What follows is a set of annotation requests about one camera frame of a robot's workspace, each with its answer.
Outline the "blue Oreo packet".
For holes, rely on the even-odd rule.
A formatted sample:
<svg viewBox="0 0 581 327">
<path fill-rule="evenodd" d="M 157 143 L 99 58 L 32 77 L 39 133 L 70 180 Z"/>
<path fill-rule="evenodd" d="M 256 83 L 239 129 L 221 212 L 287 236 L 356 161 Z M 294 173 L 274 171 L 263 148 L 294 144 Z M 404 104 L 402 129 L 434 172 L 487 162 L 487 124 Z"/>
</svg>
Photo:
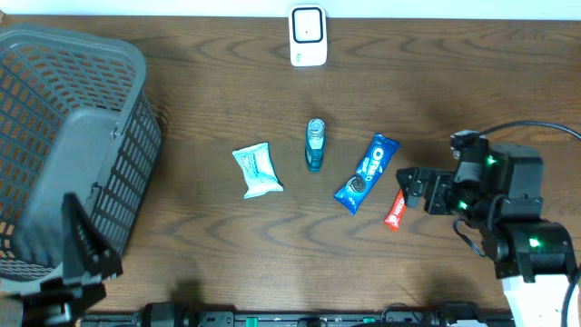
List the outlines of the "blue Oreo packet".
<svg viewBox="0 0 581 327">
<path fill-rule="evenodd" d="M 385 173 L 392 156 L 399 148 L 398 141 L 383 134 L 375 134 L 355 173 L 334 194 L 337 202 L 354 215 L 374 185 Z"/>
</svg>

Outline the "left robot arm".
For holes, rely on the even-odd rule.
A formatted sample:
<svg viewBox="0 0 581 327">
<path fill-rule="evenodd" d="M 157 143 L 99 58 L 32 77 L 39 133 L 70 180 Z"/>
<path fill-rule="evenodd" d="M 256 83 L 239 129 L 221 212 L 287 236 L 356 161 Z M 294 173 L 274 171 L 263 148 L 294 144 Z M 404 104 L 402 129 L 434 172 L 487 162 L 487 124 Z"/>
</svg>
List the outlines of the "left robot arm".
<svg viewBox="0 0 581 327">
<path fill-rule="evenodd" d="M 62 275 L 40 284 L 40 291 L 1 298 L 3 326 L 73 326 L 106 296 L 103 281 L 123 273 L 119 253 L 92 226 L 78 197 L 62 204 Z"/>
</svg>

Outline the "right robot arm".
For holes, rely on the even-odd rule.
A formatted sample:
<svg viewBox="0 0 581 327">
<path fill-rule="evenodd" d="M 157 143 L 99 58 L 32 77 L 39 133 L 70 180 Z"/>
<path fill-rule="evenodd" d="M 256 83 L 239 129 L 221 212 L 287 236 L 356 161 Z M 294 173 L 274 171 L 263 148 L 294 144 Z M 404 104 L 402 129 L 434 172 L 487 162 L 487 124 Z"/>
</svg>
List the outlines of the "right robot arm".
<svg viewBox="0 0 581 327">
<path fill-rule="evenodd" d="M 478 230 L 474 250 L 493 262 L 517 326 L 579 325 L 580 268 L 567 229 L 541 216 L 538 151 L 485 139 L 456 151 L 454 171 L 397 170 L 405 205 L 422 203 L 428 214 L 455 215 Z"/>
</svg>

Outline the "red snack stick packet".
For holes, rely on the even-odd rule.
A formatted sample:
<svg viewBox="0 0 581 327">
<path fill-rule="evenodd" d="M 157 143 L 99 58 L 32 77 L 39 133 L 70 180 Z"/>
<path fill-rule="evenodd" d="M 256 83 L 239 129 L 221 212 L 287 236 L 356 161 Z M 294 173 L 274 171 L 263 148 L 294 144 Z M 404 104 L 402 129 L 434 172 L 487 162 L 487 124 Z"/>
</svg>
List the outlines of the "red snack stick packet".
<svg viewBox="0 0 581 327">
<path fill-rule="evenodd" d="M 399 230 L 401 218 L 406 211 L 407 206 L 402 190 L 399 190 L 394 203 L 392 204 L 388 214 L 384 219 L 384 223 L 394 232 Z"/>
</svg>

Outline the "mint green snack packet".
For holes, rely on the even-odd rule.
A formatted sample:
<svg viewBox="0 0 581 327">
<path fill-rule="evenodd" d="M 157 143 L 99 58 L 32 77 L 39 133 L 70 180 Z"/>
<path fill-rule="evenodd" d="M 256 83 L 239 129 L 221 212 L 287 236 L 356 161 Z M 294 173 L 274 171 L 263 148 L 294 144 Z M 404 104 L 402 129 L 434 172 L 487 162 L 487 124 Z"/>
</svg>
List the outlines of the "mint green snack packet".
<svg viewBox="0 0 581 327">
<path fill-rule="evenodd" d="M 240 166 L 248 190 L 245 199 L 282 192 L 283 186 L 274 172 L 268 143 L 255 144 L 235 150 L 233 157 Z"/>
</svg>

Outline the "blue liquid bottle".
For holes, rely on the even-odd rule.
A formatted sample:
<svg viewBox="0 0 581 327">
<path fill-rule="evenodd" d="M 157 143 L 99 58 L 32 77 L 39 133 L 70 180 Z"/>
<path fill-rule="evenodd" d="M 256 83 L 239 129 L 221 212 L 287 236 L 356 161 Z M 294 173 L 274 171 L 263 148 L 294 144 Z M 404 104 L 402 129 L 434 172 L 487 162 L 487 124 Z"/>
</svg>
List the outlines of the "blue liquid bottle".
<svg viewBox="0 0 581 327">
<path fill-rule="evenodd" d="M 320 118 L 311 119 L 306 127 L 305 159 L 310 172 L 320 170 L 326 143 L 325 123 Z"/>
</svg>

